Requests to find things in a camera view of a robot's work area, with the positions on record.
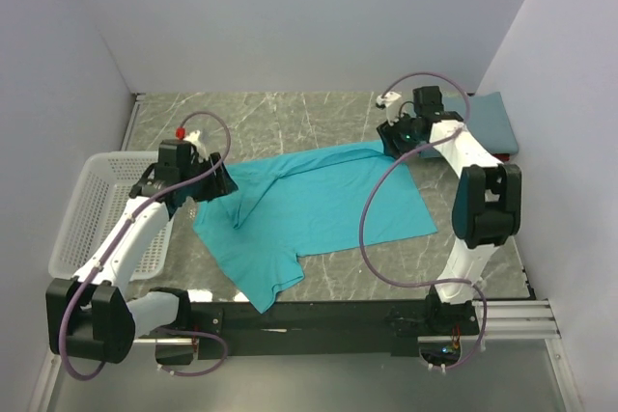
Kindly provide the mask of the turquoise t shirt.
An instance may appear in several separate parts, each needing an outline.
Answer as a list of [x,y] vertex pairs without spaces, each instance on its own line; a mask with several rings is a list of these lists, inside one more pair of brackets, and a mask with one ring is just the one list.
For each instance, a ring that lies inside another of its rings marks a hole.
[[304,278],[299,258],[435,233],[407,166],[379,141],[228,166],[238,190],[197,207],[193,230],[259,313]]

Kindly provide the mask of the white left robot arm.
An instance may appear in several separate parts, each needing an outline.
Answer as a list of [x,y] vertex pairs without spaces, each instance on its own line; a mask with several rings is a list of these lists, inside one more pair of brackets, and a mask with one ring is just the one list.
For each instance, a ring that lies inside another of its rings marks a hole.
[[152,241],[186,201],[210,202],[237,191],[225,157],[205,155],[188,140],[162,142],[99,248],[70,277],[52,280],[45,293],[49,344],[64,363],[79,358],[118,364],[141,336],[163,329],[179,337],[190,330],[186,290],[154,288],[128,301],[126,288]]

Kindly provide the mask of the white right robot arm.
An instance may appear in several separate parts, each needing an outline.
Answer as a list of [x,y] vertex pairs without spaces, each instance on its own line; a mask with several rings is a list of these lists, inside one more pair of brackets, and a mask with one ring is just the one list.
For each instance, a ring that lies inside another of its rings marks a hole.
[[453,305],[469,302],[490,257],[520,229],[522,175],[490,154],[468,128],[471,101],[463,111],[445,108],[438,86],[413,91],[413,113],[403,111],[402,96],[389,91],[376,106],[386,114],[377,128],[384,154],[394,159],[412,151],[437,151],[459,183],[452,207],[455,241],[448,261],[434,284],[439,298],[424,310],[429,330],[444,334],[458,321]]

